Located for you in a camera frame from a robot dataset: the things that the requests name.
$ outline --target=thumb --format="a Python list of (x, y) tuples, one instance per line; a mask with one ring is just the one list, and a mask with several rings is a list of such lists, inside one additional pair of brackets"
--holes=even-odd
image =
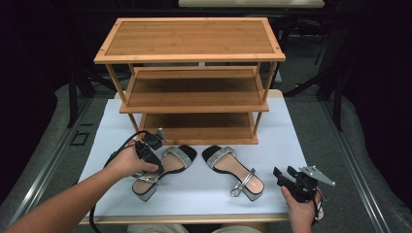
[(284, 196), (288, 205), (295, 202), (294, 198), (292, 197), (291, 193), (285, 186), (281, 186), (282, 195)]
[(158, 166), (153, 164), (153, 163), (148, 163), (148, 162), (144, 162), (142, 161), (142, 171), (148, 171), (148, 172), (155, 172), (158, 169)]

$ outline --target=beige pants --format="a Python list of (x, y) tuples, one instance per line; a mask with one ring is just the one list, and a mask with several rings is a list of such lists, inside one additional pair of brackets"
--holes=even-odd
[[(133, 224), (127, 227), (127, 233), (188, 233), (180, 224)], [(211, 233), (261, 233), (248, 226), (228, 226)]]

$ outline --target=person's left arm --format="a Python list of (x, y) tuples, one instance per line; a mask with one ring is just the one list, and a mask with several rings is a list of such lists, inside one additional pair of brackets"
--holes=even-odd
[(113, 184), (157, 168), (139, 160), (134, 147), (124, 149), (106, 168), (39, 205), (5, 232), (71, 232)]

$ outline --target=bottom shelf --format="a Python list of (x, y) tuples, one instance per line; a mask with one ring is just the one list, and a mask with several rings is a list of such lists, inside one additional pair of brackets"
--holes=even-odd
[(252, 113), (143, 114), (140, 129), (162, 128), (165, 145), (256, 145)]

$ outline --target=sandal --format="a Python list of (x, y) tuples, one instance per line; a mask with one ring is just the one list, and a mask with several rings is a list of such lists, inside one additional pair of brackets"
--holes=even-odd
[(255, 176), (255, 169), (249, 171), (243, 166), (235, 158), (234, 149), (211, 146), (203, 151), (202, 156), (212, 170), (217, 173), (231, 174), (239, 181), (239, 184), (230, 190), (231, 196), (239, 196), (243, 191), (251, 201), (255, 201), (263, 193), (264, 185)]
[(147, 172), (133, 176), (137, 181), (133, 184), (133, 192), (142, 200), (148, 201), (155, 193), (155, 186), (159, 180), (167, 174), (181, 173), (185, 171), (196, 158), (197, 152), (193, 148), (183, 145), (178, 148), (170, 147), (163, 153), (160, 160), (164, 168), (162, 173)]

